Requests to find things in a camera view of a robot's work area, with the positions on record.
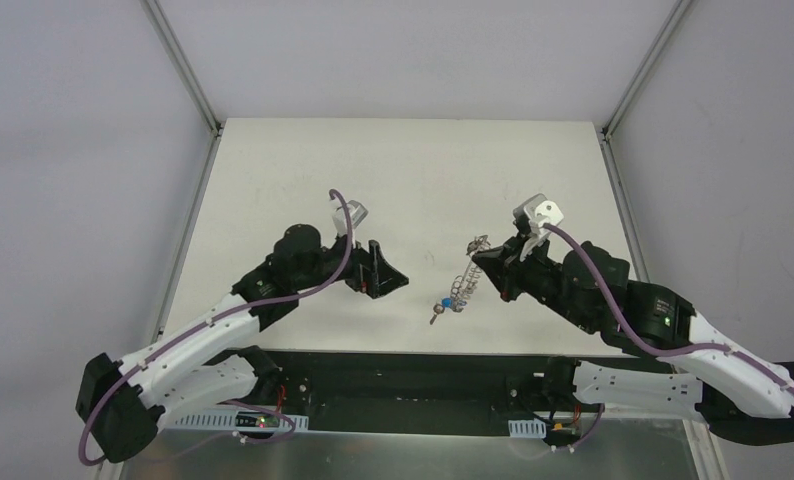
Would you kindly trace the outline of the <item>silver key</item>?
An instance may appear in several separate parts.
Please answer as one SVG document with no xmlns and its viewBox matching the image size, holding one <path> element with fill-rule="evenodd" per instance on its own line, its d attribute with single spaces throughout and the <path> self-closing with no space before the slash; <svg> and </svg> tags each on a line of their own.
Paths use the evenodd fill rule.
<svg viewBox="0 0 794 480">
<path fill-rule="evenodd" d="M 440 303 L 435 304 L 432 308 L 432 316 L 429 320 L 429 324 L 433 325 L 437 320 L 437 318 L 440 315 L 444 314 L 445 312 L 446 312 L 446 308 L 442 304 Z"/>
</svg>

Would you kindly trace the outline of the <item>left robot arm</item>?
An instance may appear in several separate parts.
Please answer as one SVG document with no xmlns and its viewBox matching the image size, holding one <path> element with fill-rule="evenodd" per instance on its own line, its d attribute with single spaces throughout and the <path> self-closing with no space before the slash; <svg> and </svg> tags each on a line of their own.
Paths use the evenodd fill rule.
<svg viewBox="0 0 794 480">
<path fill-rule="evenodd" d="M 278 378 L 248 359 L 235 342 L 260 333 L 296 309 L 301 299 L 335 282 L 372 299 L 409 283 L 385 259 L 379 243 L 362 246 L 340 229 L 331 247 L 307 224 L 289 227 L 271 254 L 235 283 L 211 310 L 179 331 L 113 360 L 89 360 L 77 395 L 84 423 L 78 457 L 85 466 L 119 463 L 140 453 L 174 421 L 203 407 L 247 397 L 270 402 Z"/>
</svg>

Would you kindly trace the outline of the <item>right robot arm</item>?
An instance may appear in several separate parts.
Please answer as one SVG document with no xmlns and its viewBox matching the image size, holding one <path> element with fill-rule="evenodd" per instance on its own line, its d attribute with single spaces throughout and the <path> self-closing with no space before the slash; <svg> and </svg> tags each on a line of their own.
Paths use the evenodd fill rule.
<svg viewBox="0 0 794 480">
<path fill-rule="evenodd" d="M 626 260 L 587 241 L 555 261 L 547 245 L 529 248 L 519 234 L 471 261 L 503 301 L 528 295 L 606 345 L 668 366 L 653 373 L 555 357 L 540 380 L 549 407 L 625 405 L 702 424 L 736 444 L 794 443 L 794 362 L 748 352 L 673 290 L 632 279 Z"/>
</svg>

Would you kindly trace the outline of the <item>round metal key ring plate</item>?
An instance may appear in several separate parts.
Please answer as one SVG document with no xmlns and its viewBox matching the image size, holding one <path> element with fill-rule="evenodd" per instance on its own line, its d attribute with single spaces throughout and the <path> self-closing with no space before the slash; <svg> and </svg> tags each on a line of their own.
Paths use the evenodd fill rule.
<svg viewBox="0 0 794 480">
<path fill-rule="evenodd" d="M 472 256 L 481 250 L 490 248 L 490 242 L 487 235 L 476 236 L 470 241 L 466 247 L 466 256 L 468 263 L 461 275 L 454 278 L 449 296 L 457 304 L 457 309 L 453 312 L 461 313 L 467 306 L 468 301 L 475 293 L 479 281 L 482 277 L 483 271 L 479 269 L 471 260 Z"/>
</svg>

